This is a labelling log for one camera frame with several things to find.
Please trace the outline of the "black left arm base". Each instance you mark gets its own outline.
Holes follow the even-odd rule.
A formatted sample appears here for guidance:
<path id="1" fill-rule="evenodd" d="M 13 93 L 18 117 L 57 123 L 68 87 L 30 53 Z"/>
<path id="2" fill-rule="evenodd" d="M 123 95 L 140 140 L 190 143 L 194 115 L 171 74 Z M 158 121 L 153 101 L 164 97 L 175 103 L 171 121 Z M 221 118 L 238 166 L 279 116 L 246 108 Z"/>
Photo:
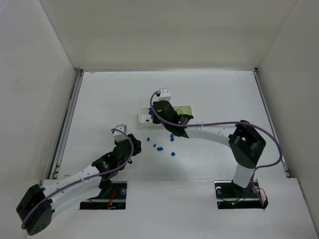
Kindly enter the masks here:
<path id="1" fill-rule="evenodd" d="M 108 179 L 101 183 L 98 196 L 80 203 L 81 210 L 125 210 L 127 198 L 127 181 Z"/>

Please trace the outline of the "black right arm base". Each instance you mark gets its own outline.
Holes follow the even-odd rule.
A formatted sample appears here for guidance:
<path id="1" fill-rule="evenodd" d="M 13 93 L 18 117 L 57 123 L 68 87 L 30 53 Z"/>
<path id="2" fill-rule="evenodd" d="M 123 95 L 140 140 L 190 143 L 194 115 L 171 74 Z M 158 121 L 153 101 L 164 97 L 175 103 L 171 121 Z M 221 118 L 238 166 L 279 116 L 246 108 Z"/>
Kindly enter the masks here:
<path id="1" fill-rule="evenodd" d="M 218 209 L 266 209 L 268 197 L 259 187 L 257 180 L 250 182 L 247 188 L 241 188 L 232 181 L 215 181 Z"/>

